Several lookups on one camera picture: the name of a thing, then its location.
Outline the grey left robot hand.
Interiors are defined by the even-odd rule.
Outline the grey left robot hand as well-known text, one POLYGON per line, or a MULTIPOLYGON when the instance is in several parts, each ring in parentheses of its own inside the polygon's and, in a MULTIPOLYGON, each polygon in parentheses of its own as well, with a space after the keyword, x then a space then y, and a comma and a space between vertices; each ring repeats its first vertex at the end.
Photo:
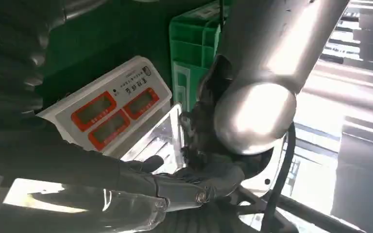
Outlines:
POLYGON ((222 171, 230 165, 247 170, 246 164, 241 161, 242 156, 227 149, 214 129, 215 107, 232 82, 231 67, 224 56, 217 55, 198 84, 193 108, 181 113, 181 125, 187 133, 182 153, 187 166, 193 171, 203 171, 212 164, 222 171))

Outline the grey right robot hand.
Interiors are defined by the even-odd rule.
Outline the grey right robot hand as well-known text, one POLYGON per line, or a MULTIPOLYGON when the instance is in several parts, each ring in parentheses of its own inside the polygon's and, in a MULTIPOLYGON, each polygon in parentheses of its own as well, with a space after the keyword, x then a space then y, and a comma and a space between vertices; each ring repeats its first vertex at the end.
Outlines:
POLYGON ((227 204, 254 175, 247 158, 215 144, 174 174, 163 159, 86 151, 43 119, 0 121, 0 233, 233 233, 227 204))

